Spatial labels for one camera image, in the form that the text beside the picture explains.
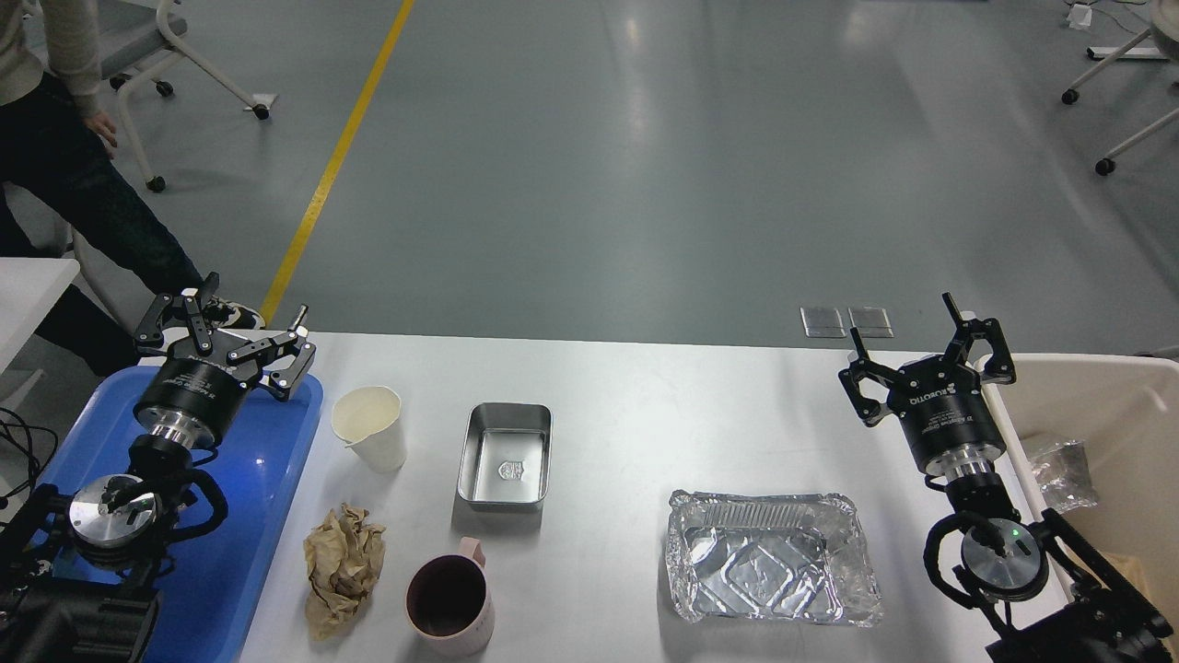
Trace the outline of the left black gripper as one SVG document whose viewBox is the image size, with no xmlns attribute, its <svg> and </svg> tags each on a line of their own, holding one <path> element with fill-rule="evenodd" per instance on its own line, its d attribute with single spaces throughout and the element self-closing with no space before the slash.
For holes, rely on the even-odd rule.
<svg viewBox="0 0 1179 663">
<path fill-rule="evenodd" d="M 195 342 L 167 353 L 134 405 L 136 421 L 145 431 L 156 436 L 177 431 L 189 448 L 218 448 L 253 388 L 268 390 L 277 401 L 289 401 L 317 352 L 304 324 L 309 307 L 299 306 L 286 332 L 231 352 L 212 353 L 212 327 L 205 310 L 219 285 L 219 273 L 209 273 L 192 294 L 156 294 L 134 329 L 136 352 L 141 357 L 165 355 L 165 329 L 182 326 Z"/>
</svg>

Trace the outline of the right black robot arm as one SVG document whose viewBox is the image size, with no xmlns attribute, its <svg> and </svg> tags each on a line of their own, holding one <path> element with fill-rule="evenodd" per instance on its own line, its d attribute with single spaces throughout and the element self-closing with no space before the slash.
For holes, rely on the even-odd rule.
<svg viewBox="0 0 1179 663">
<path fill-rule="evenodd" d="M 872 361 L 859 328 L 838 374 L 862 424 L 896 416 L 926 487 L 951 513 L 926 537 L 922 562 L 940 595 L 984 613 L 994 662 L 1171 662 L 1174 629 L 1152 600 L 1056 508 L 1027 520 L 997 473 L 1007 446 L 984 386 L 1017 374 L 997 319 L 942 301 L 954 335 L 944 352 L 898 368 Z"/>
</svg>

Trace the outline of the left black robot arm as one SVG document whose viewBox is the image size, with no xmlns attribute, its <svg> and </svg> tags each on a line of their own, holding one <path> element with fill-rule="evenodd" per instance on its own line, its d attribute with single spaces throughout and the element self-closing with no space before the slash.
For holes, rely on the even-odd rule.
<svg viewBox="0 0 1179 663">
<path fill-rule="evenodd" d="M 136 352 L 160 356 L 134 418 L 121 473 L 74 494 L 34 488 L 4 525 L 4 661 L 139 662 L 162 608 L 169 547 L 228 520 L 222 487 L 195 459 L 219 446 L 253 390 L 290 400 L 316 347 L 308 307 L 283 332 L 249 340 L 215 320 L 218 273 L 163 293 L 136 327 Z"/>
</svg>

